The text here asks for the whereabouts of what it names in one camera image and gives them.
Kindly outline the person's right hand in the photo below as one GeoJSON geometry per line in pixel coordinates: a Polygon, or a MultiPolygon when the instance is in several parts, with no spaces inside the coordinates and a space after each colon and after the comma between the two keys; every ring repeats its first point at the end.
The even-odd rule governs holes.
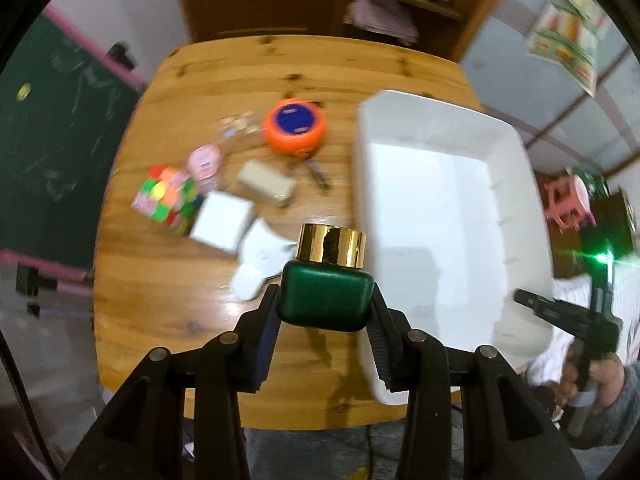
{"type": "MultiPolygon", "coordinates": [[[[561,381],[554,386],[555,401],[561,408],[567,401],[573,399],[578,391],[578,352],[574,348],[567,351],[561,381]]],[[[596,398],[591,413],[597,415],[612,406],[623,390],[625,383],[625,369],[615,353],[610,353],[605,359],[591,361],[589,378],[596,385],[596,398]]]]}

